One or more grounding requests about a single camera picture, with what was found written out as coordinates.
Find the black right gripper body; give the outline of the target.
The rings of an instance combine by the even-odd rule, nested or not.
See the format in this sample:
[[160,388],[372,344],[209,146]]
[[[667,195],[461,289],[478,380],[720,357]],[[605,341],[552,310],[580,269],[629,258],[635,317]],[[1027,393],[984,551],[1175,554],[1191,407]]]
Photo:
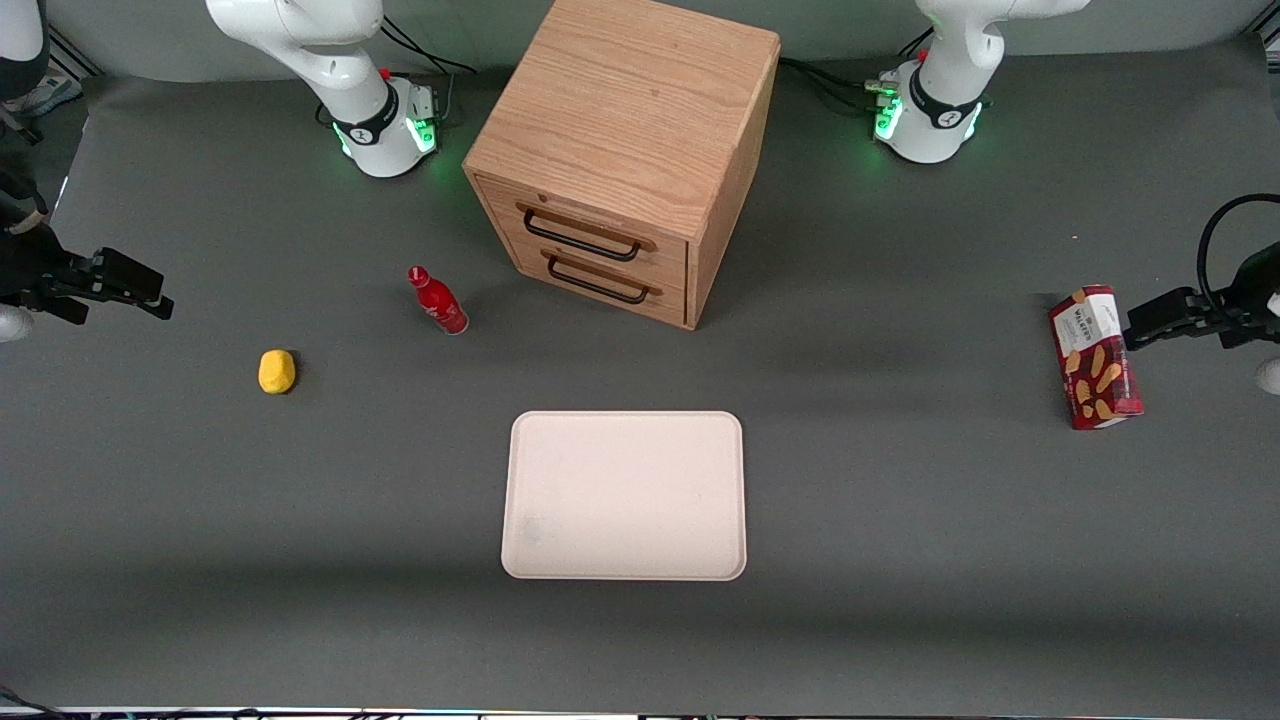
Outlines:
[[37,284],[45,275],[70,273],[74,281],[90,260],[61,246],[46,224],[13,233],[1,231],[1,302],[18,304],[20,292]]

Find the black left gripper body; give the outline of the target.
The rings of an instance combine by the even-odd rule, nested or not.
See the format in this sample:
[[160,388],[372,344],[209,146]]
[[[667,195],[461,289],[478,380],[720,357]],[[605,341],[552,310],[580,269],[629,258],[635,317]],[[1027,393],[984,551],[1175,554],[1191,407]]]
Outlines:
[[1240,325],[1277,325],[1279,242],[1249,255],[1216,297],[1226,315]]

